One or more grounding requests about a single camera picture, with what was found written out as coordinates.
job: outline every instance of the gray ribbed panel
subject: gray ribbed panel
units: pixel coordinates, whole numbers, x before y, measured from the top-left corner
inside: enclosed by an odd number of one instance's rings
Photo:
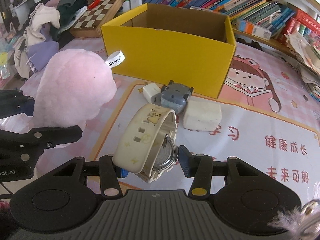
[[[104,201],[96,215],[78,228],[50,235],[20,229],[9,239],[288,240],[290,237],[287,233],[263,237],[239,233],[223,224],[207,202],[189,199],[184,190],[129,190],[122,199]]]

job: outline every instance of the red chinese character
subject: red chinese character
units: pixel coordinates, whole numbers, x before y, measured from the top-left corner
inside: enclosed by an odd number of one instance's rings
[[[309,175],[306,171],[301,171],[301,178],[302,178],[302,182],[305,182],[305,183],[309,182]]]
[[[305,148],[305,145],[301,145],[300,149],[301,149],[301,153],[302,153],[303,155],[306,155],[306,154],[307,154],[307,149]]]
[[[286,140],[284,139],[279,139],[279,149],[282,150],[282,151],[288,151],[287,150],[287,143],[286,143]]]
[[[275,149],[276,148],[276,138],[274,138],[272,135],[271,136],[266,136],[266,146]]]
[[[292,179],[293,179],[295,182],[299,182],[299,171],[298,171],[298,170],[292,170],[292,171],[293,171]]]
[[[289,177],[288,170],[286,168],[281,169],[282,175],[281,175],[281,181],[286,182],[289,181],[287,178]]]
[[[277,169],[273,168],[272,166],[270,168],[267,168],[267,170],[270,170],[267,172],[267,174],[269,175],[269,177],[273,178],[276,180],[276,177],[274,177],[274,175],[277,175],[277,173],[275,172]]]
[[[291,147],[292,153],[298,153],[297,143],[295,142],[290,143],[290,147]]]
[[[221,133],[220,131],[218,131],[218,130],[221,130],[221,126],[220,125],[218,125],[218,127],[214,130],[214,131],[212,131],[211,133],[209,133],[210,135],[216,135],[216,133]]]
[[[229,131],[231,134],[228,134],[228,136],[232,137],[232,140],[236,141],[239,139],[239,130],[237,128],[229,126]]]

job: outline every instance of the cartoon girl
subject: cartoon girl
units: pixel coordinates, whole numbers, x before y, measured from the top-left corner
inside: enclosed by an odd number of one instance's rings
[[[219,98],[276,113],[281,109],[268,74],[254,60],[239,55],[233,58]]]

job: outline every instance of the purple cloth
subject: purple cloth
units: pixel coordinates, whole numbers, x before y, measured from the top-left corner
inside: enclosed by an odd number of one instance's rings
[[[40,33],[45,37],[45,41],[52,41],[52,37],[50,35],[51,23],[45,23],[42,25],[42,29]]]
[[[50,0],[44,6],[55,7],[57,9],[60,0]]]
[[[56,41],[42,42],[36,45],[32,45],[28,50],[29,61],[37,71],[42,70],[49,60],[59,50],[59,43]]]

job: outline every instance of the wristwatch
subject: wristwatch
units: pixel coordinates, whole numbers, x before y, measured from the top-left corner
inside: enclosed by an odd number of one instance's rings
[[[156,181],[177,162],[176,132],[174,110],[146,104],[131,119],[112,161],[148,183]]]

